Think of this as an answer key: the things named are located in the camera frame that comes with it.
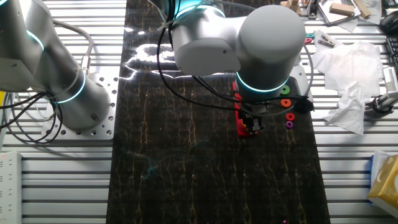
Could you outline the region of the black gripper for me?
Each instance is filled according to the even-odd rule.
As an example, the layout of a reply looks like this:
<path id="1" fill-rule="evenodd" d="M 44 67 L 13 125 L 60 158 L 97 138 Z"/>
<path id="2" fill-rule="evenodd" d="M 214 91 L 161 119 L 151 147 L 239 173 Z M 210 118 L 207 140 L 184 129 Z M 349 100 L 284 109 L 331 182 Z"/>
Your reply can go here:
<path id="1" fill-rule="evenodd" d="M 252 134 L 258 134 L 259 131 L 264 129 L 262 118 L 265 116 L 266 106 L 241 104 L 241 109 L 253 117 L 252 119 L 246 118 L 246 126 L 248 129 L 251 128 Z"/>

